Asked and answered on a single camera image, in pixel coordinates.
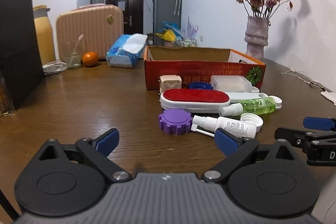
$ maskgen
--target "blue coil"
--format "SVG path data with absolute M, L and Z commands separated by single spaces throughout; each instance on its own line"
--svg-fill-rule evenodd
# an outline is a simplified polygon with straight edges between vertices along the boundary
M 204 82 L 193 82 L 188 85 L 191 90 L 213 90 L 213 86 Z

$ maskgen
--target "dark brown door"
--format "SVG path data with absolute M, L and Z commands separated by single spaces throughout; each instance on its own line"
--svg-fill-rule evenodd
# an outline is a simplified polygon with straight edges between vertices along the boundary
M 143 0 L 106 0 L 123 10 L 124 33 L 143 33 Z

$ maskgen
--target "green plant graphic on box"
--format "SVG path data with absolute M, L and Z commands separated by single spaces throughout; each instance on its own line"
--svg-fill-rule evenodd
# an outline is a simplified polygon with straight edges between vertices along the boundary
M 249 70 L 245 77 L 252 83 L 253 86 L 255 86 L 260 82 L 262 75 L 262 69 L 259 66 L 254 66 Z

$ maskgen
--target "gray refrigerator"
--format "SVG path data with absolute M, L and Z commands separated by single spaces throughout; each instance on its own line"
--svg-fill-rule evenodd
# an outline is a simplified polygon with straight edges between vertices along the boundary
M 178 13 L 177 7 L 176 14 L 174 15 L 175 3 L 176 0 L 154 0 L 153 44 L 156 46 L 164 45 L 163 39 L 155 35 L 159 30 L 164 27 L 164 24 L 162 23 L 163 21 L 167 23 L 176 23 L 176 25 L 181 28 L 181 9 Z

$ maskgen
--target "pink suitcase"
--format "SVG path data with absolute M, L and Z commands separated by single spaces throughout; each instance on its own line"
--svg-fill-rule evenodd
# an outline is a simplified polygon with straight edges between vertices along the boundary
M 59 58 L 64 61 L 66 43 L 74 42 L 83 34 L 83 53 L 96 52 L 99 59 L 105 54 L 120 35 L 124 33 L 124 16 L 114 5 L 88 5 L 66 14 L 56 20 L 56 33 Z

